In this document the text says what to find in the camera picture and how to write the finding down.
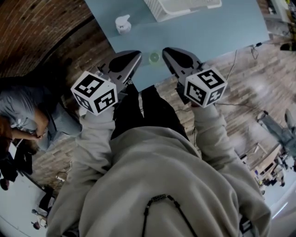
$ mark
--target white floor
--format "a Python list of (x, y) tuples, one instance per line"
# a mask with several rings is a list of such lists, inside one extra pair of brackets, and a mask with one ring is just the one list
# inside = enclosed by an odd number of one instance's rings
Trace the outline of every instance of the white floor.
[(270, 237), (296, 236), (296, 181), (273, 206), (279, 210), (273, 214)]
[(46, 229), (35, 230), (31, 222), (37, 217), (31, 213), (38, 210), (45, 192), (27, 177), (18, 175), (9, 190), (0, 188), (0, 231), (5, 237), (45, 237)]
[[(294, 164), (292, 157), (289, 157), (286, 162), (289, 167), (292, 167)], [(279, 182), (277, 182), (274, 186), (270, 185), (265, 190), (265, 202), (271, 208), (273, 215), (282, 207), (281, 203), (287, 198), (286, 195), (290, 193), (291, 189), (295, 188), (296, 173), (291, 169), (284, 171), (284, 180), (284, 187), (281, 187)]]

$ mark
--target gray hoodie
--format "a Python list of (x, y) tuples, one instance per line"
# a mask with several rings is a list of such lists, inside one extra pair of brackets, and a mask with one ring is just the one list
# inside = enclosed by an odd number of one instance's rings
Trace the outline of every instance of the gray hoodie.
[[(149, 200), (171, 195), (198, 237), (267, 236), (271, 212), (229, 142), (214, 106), (192, 108), (194, 146), (177, 132), (139, 127), (110, 141), (113, 109), (81, 117), (73, 167), (48, 218), (48, 237), (141, 236)], [(193, 236), (169, 200), (153, 203), (146, 237)]]

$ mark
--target black drawstring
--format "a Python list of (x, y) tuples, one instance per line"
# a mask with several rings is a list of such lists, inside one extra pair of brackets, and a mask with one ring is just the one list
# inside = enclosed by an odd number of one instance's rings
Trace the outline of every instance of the black drawstring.
[(153, 197), (152, 199), (150, 199), (150, 201), (147, 203), (146, 208), (145, 208), (145, 212), (144, 212), (144, 224), (143, 224), (143, 230), (142, 230), (142, 237), (145, 237), (145, 230), (146, 230), (146, 223), (147, 223), (147, 216), (149, 215), (149, 208), (152, 205), (152, 203), (154, 202), (159, 202), (165, 199), (169, 199), (170, 201), (172, 201), (174, 203), (174, 205), (176, 206), (176, 208), (178, 209), (178, 211), (180, 212), (181, 216), (183, 217), (184, 221), (186, 222), (186, 224), (188, 225), (191, 233), (193, 234), (194, 237), (197, 237), (196, 233), (194, 232), (194, 229), (192, 228), (191, 224), (189, 223), (188, 219), (186, 218), (186, 216), (184, 215), (184, 213), (182, 212), (181, 208), (180, 208), (180, 204), (171, 196), (171, 195), (166, 195), (166, 194), (162, 194), (162, 195), (158, 195)]

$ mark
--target hoodie sleeve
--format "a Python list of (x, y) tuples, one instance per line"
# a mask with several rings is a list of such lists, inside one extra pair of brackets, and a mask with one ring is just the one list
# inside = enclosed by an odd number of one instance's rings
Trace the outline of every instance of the hoodie sleeve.
[(221, 173), (236, 191), (240, 214), (252, 222), (259, 236), (268, 236), (271, 211), (264, 203), (255, 179), (232, 147), (224, 117), (214, 105), (192, 110), (197, 129), (196, 144), (203, 160)]
[(48, 237), (60, 237), (66, 231), (78, 229), (88, 191), (110, 169), (113, 110), (112, 107), (97, 117), (87, 112), (80, 118), (83, 130), (76, 138), (72, 169), (48, 217)]

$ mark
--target cable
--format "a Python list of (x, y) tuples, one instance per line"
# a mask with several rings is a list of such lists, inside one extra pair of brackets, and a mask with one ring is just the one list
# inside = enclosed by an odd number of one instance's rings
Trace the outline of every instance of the cable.
[(193, 128), (193, 146), (194, 147), (196, 146), (196, 143), (195, 143), (195, 130), (196, 130), (196, 127)]
[(254, 46), (254, 45), (251, 46), (251, 53), (252, 53), (252, 56), (253, 56), (253, 59), (254, 59), (254, 60), (257, 60), (257, 58), (258, 58), (258, 56), (259, 56), (259, 53), (258, 53), (258, 51), (256, 50), (256, 48), (257, 48), (257, 47), (260, 47), (261, 45), (262, 45), (262, 43), (257, 43), (255, 46)]
[(248, 108), (251, 108), (251, 109), (254, 109), (254, 110), (258, 110), (258, 111), (264, 112), (264, 110), (262, 110), (262, 109), (258, 109), (258, 108), (256, 108), (256, 107), (248, 106), (247, 104), (225, 104), (225, 103), (216, 103), (216, 105), (221, 105), (221, 106), (245, 106), (245, 107), (248, 107)]
[(71, 169), (72, 169), (72, 160), (70, 161), (70, 169), (66, 173), (68, 174)]
[(231, 70), (230, 70), (230, 72), (229, 72), (229, 74), (228, 74), (227, 81), (228, 81), (228, 79), (229, 79), (229, 77), (230, 77), (230, 74), (232, 73), (232, 70), (233, 70), (233, 68), (234, 68), (234, 66), (235, 66), (235, 63), (236, 63), (236, 54), (237, 54), (237, 50), (235, 51), (234, 62), (233, 62), (233, 65), (232, 65), (232, 67), (231, 67)]
[(262, 44), (282, 45), (282, 44), (287, 44), (287, 43), (291, 43), (291, 40), (282, 41), (282, 42), (278, 42), (278, 43), (262, 43)]
[(59, 171), (59, 172), (56, 173), (56, 175), (58, 176), (59, 173), (67, 174), (66, 172)]

